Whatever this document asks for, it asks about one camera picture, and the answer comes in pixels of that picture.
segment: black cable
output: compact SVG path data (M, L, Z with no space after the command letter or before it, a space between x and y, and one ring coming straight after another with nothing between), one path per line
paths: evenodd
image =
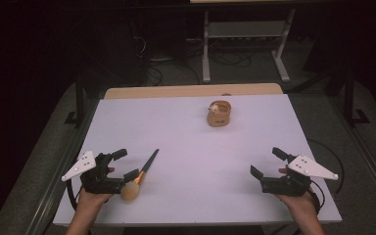
M158 64L158 65L152 65L152 67L159 67L159 66L182 66L182 67L185 67L185 68L191 70L192 73L197 77L197 83L198 83L198 85L201 84L201 80L198 77L197 72L194 69L192 69L190 66L188 66L188 65L185 65L183 63L163 63L163 64Z
M71 179L67 180L67 193L69 195L71 206L74 210L77 209L77 201L75 199L74 193L72 191Z
M313 180L310 180L312 181L312 183L314 183L316 185L316 187L318 187L320 193L322 194L322 203L319 205L319 209L317 209L317 212L320 211L320 209L323 207L323 205L325 205L325 194L323 193L323 190L320 188L319 184L317 184L315 181ZM316 197L316 195L312 192L309 192L310 196L312 196L313 198Z
M341 191L343 184L344 184L344 179L345 179L345 169L344 169L344 165L343 165L342 161L340 160L338 155L334 151L332 151L330 148L328 148L326 145L320 143L319 141L313 140L313 139L307 139L307 141L313 142L315 144L318 144L318 145L324 147L335 157L335 159L337 159L338 164L340 165L340 168L341 168L341 182L340 182L338 188L334 192L334 194L335 194L334 196L336 197L336 195Z

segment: hand-mounted device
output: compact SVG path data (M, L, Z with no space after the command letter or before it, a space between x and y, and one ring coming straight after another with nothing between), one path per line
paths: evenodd
M139 169L134 169L125 174L123 178L109 178L108 164L127 155L125 149L118 150L112 154L99 154L94 158L92 151L87 151L72 168L62 177L67 181L76 175L81 174L80 179L86 192L93 194L120 194L121 188L129 181L139 175Z
M272 154L283 161L288 161L287 172L280 178L264 177L263 173L251 165L250 173L260 181L263 193L297 197L308 191L311 176L338 179L338 174L306 156L292 156L278 148L273 148Z

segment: white table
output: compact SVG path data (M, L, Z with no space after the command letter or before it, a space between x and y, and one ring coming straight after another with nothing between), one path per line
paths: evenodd
M226 100L231 119L223 127L207 124L209 104ZM282 162L271 154L278 147L288 154L312 157L287 95L236 95L102 100L81 153L128 155L110 166L111 178L141 168L160 149L131 202L112 197L96 224L115 226L243 225L293 221L273 195L263 194L250 175L254 165L264 176L280 177ZM321 222L341 221L323 179L312 178L326 197ZM74 192L80 180L72 180ZM321 199L321 194L313 187ZM67 193L54 223L73 217Z

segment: dark background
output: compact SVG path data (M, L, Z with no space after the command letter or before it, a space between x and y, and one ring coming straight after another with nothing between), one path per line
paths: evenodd
M307 70L324 71L344 63L376 99L376 1L361 2L302 6L290 39L315 40ZM80 1L69 4L82 6ZM79 74L86 77L84 85L92 96L144 80L128 27L134 15L89 15L64 7L57 1L0 0L0 209L57 102ZM171 37L183 43L184 37L201 35L202 21L192 20L199 14L155 17L148 12L140 25L147 39L158 45L166 45ZM181 24L183 30L161 33L162 26Z

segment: gray carpet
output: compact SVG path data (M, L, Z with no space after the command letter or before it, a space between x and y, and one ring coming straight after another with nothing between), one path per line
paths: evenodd
M211 60L211 83L257 83L277 82L283 89L293 88L314 76L311 72L302 71L306 55L311 43L289 42L283 54L285 67L291 76L291 82L282 83L278 77L274 63L269 54L269 46L260 47L252 53L241 54L246 58L242 63L233 65L238 60L236 54L229 52L215 53ZM167 63L155 63L156 70L150 69L151 86L159 82L158 71L162 73L160 85L191 85L198 83L201 75L201 57L172 60ZM354 105L367 114L371 123L357 124L356 129L347 125L342 117L342 95L334 98L322 93L327 82L323 80L311 86L301 94L291 94L291 102L296 110L308 143L316 159L341 172L337 159L328 149L332 150L342 161L345 168L345 181L341 191L336 195L336 204L342 215L340 223L325 224L327 234L376 234L376 180L365 159L365 151L359 148L358 137L376 162L376 106L369 92L359 84L355 86ZM91 107L95 101L88 100L86 113L92 114ZM64 124L69 112L74 111L74 87L66 91L48 122L41 138L38 140L29 161L18 179L13 192L0 213L0 234L64 234L66 228L51 224L51 218L57 209L60 198L45 198L58 172L59 162L73 153L66 154L68 148L77 149L76 142L82 135L74 125ZM334 192L338 182L327 181L329 189ZM43 214L42 207L50 209ZM38 228L34 229L34 221L41 217ZM276 232L281 225L264 226L265 234ZM293 234L294 224L288 225L276 234ZM96 227L93 234L121 234L122 228Z

